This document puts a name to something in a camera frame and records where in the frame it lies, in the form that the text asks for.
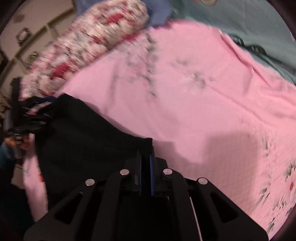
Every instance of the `flower pattern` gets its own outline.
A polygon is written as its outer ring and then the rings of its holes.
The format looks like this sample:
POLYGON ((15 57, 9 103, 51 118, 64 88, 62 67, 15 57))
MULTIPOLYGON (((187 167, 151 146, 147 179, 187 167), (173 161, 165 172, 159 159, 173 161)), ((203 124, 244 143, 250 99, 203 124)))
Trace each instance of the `flower pattern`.
POLYGON ((19 100, 52 96, 79 69, 143 28, 148 18, 140 0, 93 5, 40 54, 21 81, 19 100))

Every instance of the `pink bedsheet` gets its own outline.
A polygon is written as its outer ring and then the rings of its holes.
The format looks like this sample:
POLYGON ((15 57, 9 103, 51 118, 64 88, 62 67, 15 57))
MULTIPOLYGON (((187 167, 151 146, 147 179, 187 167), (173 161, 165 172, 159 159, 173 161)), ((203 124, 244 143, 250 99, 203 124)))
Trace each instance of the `pink bedsheet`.
MULTIPOLYGON (((81 70, 63 92, 120 130, 153 138, 156 156, 186 178, 208 178, 269 238, 290 214, 296 87, 219 29, 185 21, 150 28, 81 70)), ((25 166, 37 162, 31 156, 25 166)), ((31 171, 24 175, 26 190, 36 190, 31 208, 44 208, 44 184, 34 182, 40 171, 31 171)))

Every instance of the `silver screw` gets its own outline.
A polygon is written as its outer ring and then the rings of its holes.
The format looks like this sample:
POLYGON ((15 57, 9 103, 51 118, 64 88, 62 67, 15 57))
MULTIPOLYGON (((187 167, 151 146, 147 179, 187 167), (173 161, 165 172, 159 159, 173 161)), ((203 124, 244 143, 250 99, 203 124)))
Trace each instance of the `silver screw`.
POLYGON ((173 173, 173 171, 169 168, 166 168, 163 170, 164 175, 171 175, 173 173))
POLYGON ((127 170, 127 169, 122 169, 122 170, 120 171, 120 174, 123 175, 123 176, 126 176, 126 175, 129 174, 129 170, 127 170))
POLYGON ((87 179, 87 180, 85 181, 85 184, 86 184, 87 186, 92 186, 94 183, 95 183, 94 179, 87 179))
POLYGON ((206 185, 206 184, 207 184, 207 179, 204 178, 204 177, 201 177, 200 179, 198 179, 198 182, 199 182, 201 185, 206 185))

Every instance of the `teal fabric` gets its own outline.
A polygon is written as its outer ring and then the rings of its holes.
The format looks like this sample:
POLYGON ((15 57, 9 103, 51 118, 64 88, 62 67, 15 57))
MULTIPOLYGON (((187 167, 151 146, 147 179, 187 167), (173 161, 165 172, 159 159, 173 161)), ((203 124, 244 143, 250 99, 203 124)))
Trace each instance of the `teal fabric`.
POLYGON ((296 84, 295 39, 281 16, 266 0, 218 0, 214 6, 193 0, 170 2, 174 9, 171 18, 196 20, 239 37, 256 61, 274 68, 296 84), (262 47, 264 54, 256 52, 256 48, 251 50, 251 45, 262 47))

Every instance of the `floral pillow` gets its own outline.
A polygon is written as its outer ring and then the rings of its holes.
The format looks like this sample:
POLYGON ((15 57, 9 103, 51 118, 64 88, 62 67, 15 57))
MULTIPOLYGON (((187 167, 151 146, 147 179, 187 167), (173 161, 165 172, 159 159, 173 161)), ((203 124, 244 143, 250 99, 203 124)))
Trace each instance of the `floral pillow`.
POLYGON ((93 5, 39 55, 21 81, 19 100, 52 96, 80 68, 143 28, 148 18, 140 0, 93 5))

